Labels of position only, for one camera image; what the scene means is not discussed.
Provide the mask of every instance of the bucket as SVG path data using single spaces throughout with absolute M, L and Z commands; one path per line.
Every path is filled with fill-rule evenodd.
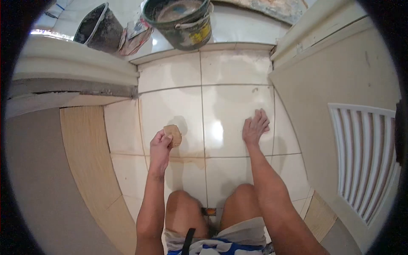
M 122 32 L 122 25 L 106 2 L 85 16 L 74 36 L 74 41 L 95 50 L 114 53 L 119 48 Z
M 213 12 L 214 6 L 210 0 L 204 0 L 197 10 L 180 19 L 168 22 L 158 21 L 164 8 L 179 1 L 148 0 L 143 8 L 143 15 L 146 21 L 159 30 L 175 49 L 192 51 L 210 40 L 210 14 Z

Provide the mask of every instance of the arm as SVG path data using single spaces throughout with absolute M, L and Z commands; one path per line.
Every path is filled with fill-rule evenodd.
M 245 120 L 242 138 L 251 158 L 251 168 L 261 214 L 276 254 L 328 254 L 317 242 L 290 201 L 289 192 L 259 148 L 261 135 L 269 131 L 263 109 Z
M 160 130 L 150 142 L 150 166 L 142 207 L 136 220 L 137 244 L 135 254 L 163 255 L 164 171 L 169 164 L 168 148 L 172 136 Z

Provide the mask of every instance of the door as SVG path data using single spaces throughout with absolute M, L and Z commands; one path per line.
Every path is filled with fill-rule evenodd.
M 269 78 L 294 126 L 308 181 L 366 252 L 391 209 L 400 173 L 399 87 L 389 52 L 366 17 L 294 57 L 281 54 L 274 66 Z

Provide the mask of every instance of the door vent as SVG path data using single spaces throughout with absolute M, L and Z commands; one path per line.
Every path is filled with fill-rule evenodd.
M 338 194 L 367 225 L 382 204 L 397 168 L 395 111 L 328 104 L 338 156 Z

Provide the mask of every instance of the bucket handle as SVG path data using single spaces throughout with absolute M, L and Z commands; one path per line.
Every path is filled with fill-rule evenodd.
M 103 11 L 101 13 L 101 15 L 98 18 L 98 21 L 96 22 L 95 27 L 92 30 L 92 33 L 89 35 L 88 39 L 86 40 L 86 42 L 84 42 L 84 45 L 87 45 L 89 43 L 90 40 L 92 40 L 92 37 L 95 35 L 96 30 L 98 29 L 99 24 L 102 22 L 102 20 L 105 18 L 105 13 L 108 10 L 109 7 L 109 3 L 106 2 L 105 3 L 105 7 L 103 8 Z
M 176 25 L 175 25 L 175 28 L 176 28 L 176 29 L 191 28 L 191 27 L 193 27 L 193 26 L 195 26 L 195 25 L 198 25 L 198 24 L 204 22 L 205 20 L 207 20 L 207 19 L 210 18 L 211 13 L 213 13 L 213 11 L 214 11 L 214 5 L 213 5 L 213 3 L 210 2 L 210 6 L 208 7 L 208 9 L 209 9 L 210 11 L 207 11 L 206 15 L 205 15 L 203 18 L 201 18 L 201 19 L 199 19 L 199 20 L 197 20 L 196 22 L 193 22 L 193 23 L 176 24 Z

